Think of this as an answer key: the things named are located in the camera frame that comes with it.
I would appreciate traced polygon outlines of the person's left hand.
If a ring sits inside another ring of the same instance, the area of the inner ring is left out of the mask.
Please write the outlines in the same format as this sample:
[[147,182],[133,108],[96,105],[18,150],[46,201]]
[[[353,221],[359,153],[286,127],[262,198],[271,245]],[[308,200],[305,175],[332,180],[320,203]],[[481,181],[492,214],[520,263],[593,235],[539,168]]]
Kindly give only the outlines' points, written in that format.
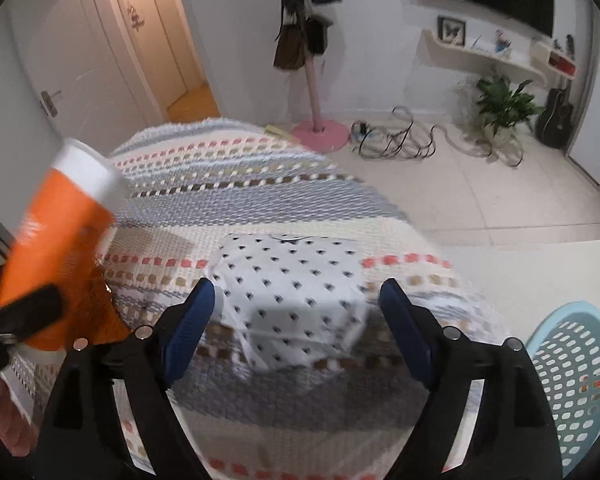
[[26,457],[38,443],[38,430],[12,400],[6,382],[0,376],[0,439],[15,457]]

